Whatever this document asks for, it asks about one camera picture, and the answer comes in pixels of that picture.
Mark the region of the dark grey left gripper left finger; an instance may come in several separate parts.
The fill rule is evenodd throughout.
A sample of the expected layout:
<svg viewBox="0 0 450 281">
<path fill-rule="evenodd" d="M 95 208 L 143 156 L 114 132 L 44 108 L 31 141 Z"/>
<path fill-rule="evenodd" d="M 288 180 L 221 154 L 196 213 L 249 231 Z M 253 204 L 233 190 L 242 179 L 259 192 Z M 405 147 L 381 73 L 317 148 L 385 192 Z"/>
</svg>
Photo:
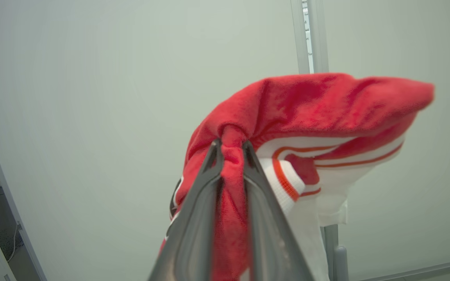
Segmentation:
<svg viewBox="0 0 450 281">
<path fill-rule="evenodd" d="M 148 281 L 211 281 L 215 212 L 224 160 L 214 140 Z"/>
</svg>

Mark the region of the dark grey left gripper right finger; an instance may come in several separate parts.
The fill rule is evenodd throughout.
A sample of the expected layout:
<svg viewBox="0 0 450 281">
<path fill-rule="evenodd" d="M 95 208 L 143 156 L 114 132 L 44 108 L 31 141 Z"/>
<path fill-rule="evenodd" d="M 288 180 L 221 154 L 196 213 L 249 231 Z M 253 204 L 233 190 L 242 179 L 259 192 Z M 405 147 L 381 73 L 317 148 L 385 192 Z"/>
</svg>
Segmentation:
<svg viewBox="0 0 450 281">
<path fill-rule="evenodd" d="M 314 281 L 250 141 L 243 146 L 250 281 Z"/>
</svg>

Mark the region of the grey partition bottom rail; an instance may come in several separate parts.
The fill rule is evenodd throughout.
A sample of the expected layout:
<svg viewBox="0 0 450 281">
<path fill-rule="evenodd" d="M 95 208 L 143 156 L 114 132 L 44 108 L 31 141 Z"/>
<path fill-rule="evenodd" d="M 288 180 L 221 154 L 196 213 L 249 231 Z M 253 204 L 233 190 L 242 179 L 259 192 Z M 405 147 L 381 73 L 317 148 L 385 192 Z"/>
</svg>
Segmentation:
<svg viewBox="0 0 450 281">
<path fill-rule="evenodd" d="M 359 281 L 421 281 L 450 275 L 450 262 Z"/>
</svg>

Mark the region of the grey partition edge frame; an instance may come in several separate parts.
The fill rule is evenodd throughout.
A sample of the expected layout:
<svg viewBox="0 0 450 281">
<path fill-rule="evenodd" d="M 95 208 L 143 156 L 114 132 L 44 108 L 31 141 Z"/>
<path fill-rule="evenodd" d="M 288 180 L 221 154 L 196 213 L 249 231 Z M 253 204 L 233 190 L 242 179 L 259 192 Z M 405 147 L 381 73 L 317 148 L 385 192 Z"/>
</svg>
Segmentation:
<svg viewBox="0 0 450 281">
<path fill-rule="evenodd" d="M 36 253 L 35 253 L 35 251 L 34 251 L 34 249 L 32 247 L 32 243 L 30 242 L 30 238 L 29 238 L 29 236 L 28 236 L 28 234 L 26 232 L 25 226 L 24 226 L 24 224 L 23 224 L 23 222 L 21 220 L 20 214 L 19 214 L 18 209 L 16 207 L 14 198 L 13 198 L 13 196 L 11 194 L 11 191 L 10 191 L 10 188 L 8 186 L 7 179 L 5 178 L 4 171 L 2 170 L 1 164 L 0 164 L 0 183 L 2 184 L 2 189 L 3 189 L 4 193 L 5 193 L 6 198 L 7 198 L 9 207 L 11 209 L 11 213 L 14 216 L 14 219 L 15 219 L 17 225 L 19 226 L 20 236 L 22 237 L 22 239 L 24 241 L 24 245 L 25 245 L 25 247 L 27 249 L 27 253 L 30 256 L 32 264 L 33 264 L 33 266 L 34 266 L 34 268 L 36 270 L 36 273 L 38 274 L 40 281 L 48 281 L 46 276 L 45 276 L 45 273 L 44 273 L 44 271 L 42 269 L 42 266 L 39 263 L 39 260 L 38 260 L 38 258 L 36 256 Z"/>
</svg>

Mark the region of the red Bulls basketball jersey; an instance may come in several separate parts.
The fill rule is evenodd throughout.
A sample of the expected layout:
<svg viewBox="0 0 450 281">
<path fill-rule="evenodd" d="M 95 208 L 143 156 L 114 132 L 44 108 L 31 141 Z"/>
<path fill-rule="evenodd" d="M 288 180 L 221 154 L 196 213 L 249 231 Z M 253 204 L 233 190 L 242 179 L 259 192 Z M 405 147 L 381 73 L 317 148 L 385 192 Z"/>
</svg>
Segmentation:
<svg viewBox="0 0 450 281">
<path fill-rule="evenodd" d="M 171 226 L 205 160 L 221 140 L 223 191 L 214 268 L 206 281 L 240 281 L 248 269 L 242 145 L 251 142 L 315 281 L 330 281 L 320 229 L 348 222 L 350 187 L 395 157 L 435 87 L 405 78 L 344 73 L 254 82 L 220 103 L 195 129 L 170 201 Z"/>
</svg>

